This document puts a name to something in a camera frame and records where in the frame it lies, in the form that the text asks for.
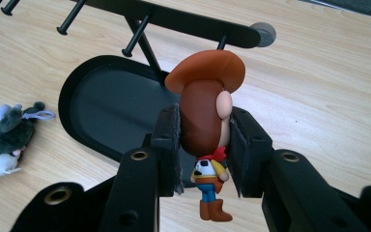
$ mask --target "wooden table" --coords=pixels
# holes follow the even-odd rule
[[[225,46],[246,64],[235,106],[257,119],[274,148],[304,154],[332,186],[358,196],[371,185],[370,16],[294,0],[154,2],[243,25],[273,25],[277,39],[270,47]],[[68,0],[22,0],[13,16],[0,11],[0,105],[43,101],[57,112],[73,69],[98,55],[122,56],[132,34],[120,15],[84,7],[67,36],[57,33],[73,6]],[[146,33],[168,72],[188,55],[217,46],[153,25]],[[131,59],[146,62],[138,46]],[[0,177],[0,231],[12,228],[41,189],[58,182],[89,189],[115,175],[119,163],[73,140],[56,118],[38,122],[20,167]],[[268,231],[261,199],[238,198],[232,183],[219,196],[233,221],[200,220],[201,196],[193,188],[161,199],[160,230]]]

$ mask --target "black peg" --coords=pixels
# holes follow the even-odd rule
[[[134,33],[126,49],[122,49],[122,53],[126,57],[131,57],[131,52],[134,50],[135,45],[137,44],[140,37],[143,35],[144,29],[146,29],[147,23],[149,23],[150,15],[146,14],[144,19],[141,21],[140,25],[137,28],[137,31]]]
[[[80,10],[84,6],[87,0],[79,0],[77,1],[76,5],[71,10],[71,13],[68,15],[68,17],[65,19],[65,21],[62,23],[60,27],[56,27],[57,31],[66,36],[68,35],[68,28],[71,26],[71,23],[74,21],[74,19],[77,17],[77,14],[79,14]]]
[[[5,15],[9,15],[9,16],[12,16],[12,10],[14,9],[14,7],[17,5],[17,3],[19,2],[20,0],[11,0],[4,8],[1,8],[1,11],[5,14]]]
[[[228,34],[225,33],[222,38],[221,38],[221,41],[219,42],[218,44],[218,47],[216,48],[217,50],[223,50],[225,45],[227,44],[227,40],[228,40]]]

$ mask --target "hat brim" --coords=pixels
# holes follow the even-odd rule
[[[227,50],[206,50],[184,59],[165,79],[165,86],[181,94],[194,80],[214,79],[224,90],[233,93],[243,84],[245,65],[240,57]]]

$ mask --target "red bandana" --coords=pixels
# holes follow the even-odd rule
[[[227,158],[227,155],[225,155],[225,147],[219,147],[214,151],[212,155],[205,155],[203,157],[197,158],[197,160],[215,160],[217,162],[221,162],[225,158]]]

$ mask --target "gray plush toy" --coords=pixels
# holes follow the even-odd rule
[[[0,176],[19,170],[17,160],[32,137],[34,122],[54,116],[53,112],[44,110],[44,103],[40,101],[24,111],[20,104],[0,107]]]

